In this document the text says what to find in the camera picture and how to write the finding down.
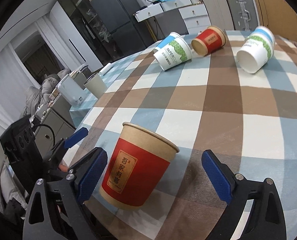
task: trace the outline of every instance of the sheer curtain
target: sheer curtain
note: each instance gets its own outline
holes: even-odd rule
[[[40,88],[9,43],[0,52],[0,135],[19,119],[30,86]]]
[[[46,15],[35,22],[42,38],[65,68],[77,69],[81,64],[53,27]]]

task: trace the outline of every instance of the refrigerator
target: refrigerator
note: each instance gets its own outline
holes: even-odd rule
[[[146,49],[154,40],[145,22],[137,22],[137,0],[92,0],[91,5],[125,56]]]

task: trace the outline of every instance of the sticker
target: sticker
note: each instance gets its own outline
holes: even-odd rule
[[[137,158],[120,150],[114,163],[107,185],[117,193],[122,193],[133,169]]]
[[[215,34],[211,34],[207,36],[204,40],[207,43],[207,45],[210,45],[218,40],[218,36]]]

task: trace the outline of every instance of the plaid tablecloth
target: plaid tablecloth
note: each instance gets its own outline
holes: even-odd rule
[[[153,46],[143,51],[96,102],[80,127],[89,135],[66,154],[72,164],[93,147],[110,158],[123,122],[148,128],[180,149],[144,206],[119,210],[99,194],[87,206],[119,240],[205,239],[226,207],[201,165],[211,149],[234,173],[274,180],[284,209],[287,237],[297,235],[297,49],[276,37],[274,57],[256,74],[235,55],[249,33],[227,32],[229,42],[211,56],[163,72]],[[195,35],[184,39],[190,43]],[[232,239],[238,239],[247,203]]]
[[[106,86],[109,87],[116,79],[123,79],[123,75],[121,75],[121,73],[138,57],[140,53],[141,52],[135,53],[112,63],[112,68],[102,77]],[[87,93],[87,98],[80,105],[72,106],[70,109],[70,115],[75,127],[80,125],[83,118],[97,101],[96,96],[88,89],[85,89],[85,91]]]

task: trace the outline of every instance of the metal screw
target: metal screw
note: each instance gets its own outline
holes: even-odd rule
[[[66,179],[67,179],[67,180],[72,180],[72,179],[74,179],[74,178],[75,178],[75,176],[74,176],[74,174],[72,174],[72,173],[66,175]]]
[[[243,180],[244,179],[244,176],[242,174],[239,174],[239,173],[235,174],[235,177],[238,180]]]
[[[36,181],[36,184],[41,185],[43,182],[44,182],[43,179],[38,179],[38,180]]]
[[[274,181],[270,178],[267,178],[266,179],[266,182],[269,184],[269,185],[272,185],[274,183]]]

